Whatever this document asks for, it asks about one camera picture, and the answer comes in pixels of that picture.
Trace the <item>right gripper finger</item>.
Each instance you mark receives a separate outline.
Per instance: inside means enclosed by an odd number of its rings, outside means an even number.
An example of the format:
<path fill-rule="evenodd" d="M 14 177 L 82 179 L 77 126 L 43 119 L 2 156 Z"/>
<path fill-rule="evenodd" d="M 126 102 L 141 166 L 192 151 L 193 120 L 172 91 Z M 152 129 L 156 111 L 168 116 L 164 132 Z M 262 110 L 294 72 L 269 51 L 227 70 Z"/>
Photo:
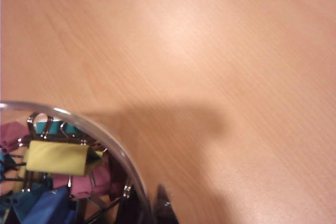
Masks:
<path fill-rule="evenodd" d="M 159 184 L 154 202 L 155 223 L 179 224 L 165 187 Z"/>

